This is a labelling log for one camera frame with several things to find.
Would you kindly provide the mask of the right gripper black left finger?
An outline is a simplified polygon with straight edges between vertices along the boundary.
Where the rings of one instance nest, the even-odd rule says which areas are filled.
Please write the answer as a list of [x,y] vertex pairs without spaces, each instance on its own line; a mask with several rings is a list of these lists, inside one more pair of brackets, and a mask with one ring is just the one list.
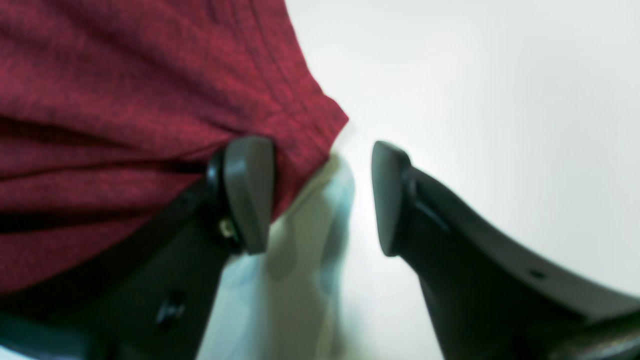
[[272,139],[234,139],[130,237],[1,298],[1,346],[30,360],[194,360],[227,260],[268,247]]

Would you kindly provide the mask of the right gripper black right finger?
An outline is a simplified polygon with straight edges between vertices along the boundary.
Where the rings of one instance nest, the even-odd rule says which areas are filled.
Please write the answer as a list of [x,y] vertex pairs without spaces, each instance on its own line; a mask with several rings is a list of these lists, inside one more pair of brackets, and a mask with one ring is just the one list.
[[416,273],[446,360],[637,360],[639,299],[537,255],[377,141],[379,244]]

